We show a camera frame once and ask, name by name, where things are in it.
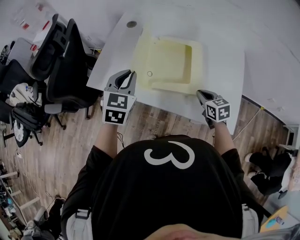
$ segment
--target person's leg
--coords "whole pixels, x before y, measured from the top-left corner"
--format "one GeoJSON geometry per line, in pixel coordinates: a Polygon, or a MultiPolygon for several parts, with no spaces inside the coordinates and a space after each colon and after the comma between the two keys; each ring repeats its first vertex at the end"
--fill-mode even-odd
{"type": "Polygon", "coordinates": [[[258,166],[266,175],[269,175],[272,169],[272,160],[260,152],[253,153],[249,159],[249,162],[258,166]]]}
{"type": "Polygon", "coordinates": [[[61,233],[60,209],[63,204],[64,200],[56,198],[54,205],[49,211],[49,218],[40,226],[41,230],[49,231],[55,239],[58,239],[61,233]]]}

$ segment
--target white wall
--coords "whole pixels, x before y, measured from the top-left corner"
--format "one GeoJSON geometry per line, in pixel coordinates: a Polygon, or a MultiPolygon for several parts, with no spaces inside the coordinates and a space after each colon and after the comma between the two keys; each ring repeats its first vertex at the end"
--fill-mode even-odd
{"type": "Polygon", "coordinates": [[[22,5],[24,0],[0,1],[0,51],[16,38],[33,40],[34,35],[11,23],[11,15],[22,5]]]}
{"type": "Polygon", "coordinates": [[[178,18],[202,21],[245,49],[243,94],[283,122],[300,123],[300,9],[294,0],[48,1],[66,19],[74,18],[90,45],[99,47],[126,10],[180,12],[178,18]]]}

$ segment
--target shoe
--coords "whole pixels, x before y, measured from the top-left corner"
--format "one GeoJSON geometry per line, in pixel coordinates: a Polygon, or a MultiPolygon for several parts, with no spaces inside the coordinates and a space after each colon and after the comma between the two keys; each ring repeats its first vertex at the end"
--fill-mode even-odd
{"type": "Polygon", "coordinates": [[[66,200],[64,197],[61,197],[59,194],[54,196],[55,199],[66,200]]]}
{"type": "Polygon", "coordinates": [[[249,178],[252,178],[252,177],[254,177],[255,175],[257,175],[257,172],[249,172],[247,176],[248,176],[249,178]]]}
{"type": "Polygon", "coordinates": [[[244,157],[244,161],[245,162],[250,162],[250,157],[252,156],[253,153],[248,153],[246,154],[246,156],[244,157]]]}
{"type": "Polygon", "coordinates": [[[147,137],[147,139],[146,140],[154,140],[154,139],[157,139],[157,135],[155,135],[155,134],[151,134],[151,135],[149,135],[148,137],[147,137]]]}

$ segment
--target black backpack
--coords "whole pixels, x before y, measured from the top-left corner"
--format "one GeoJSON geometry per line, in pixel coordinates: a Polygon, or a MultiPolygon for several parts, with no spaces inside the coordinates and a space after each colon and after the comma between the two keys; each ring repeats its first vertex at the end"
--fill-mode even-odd
{"type": "Polygon", "coordinates": [[[12,119],[30,131],[37,131],[45,125],[49,114],[34,103],[18,103],[12,110],[12,119]]]}

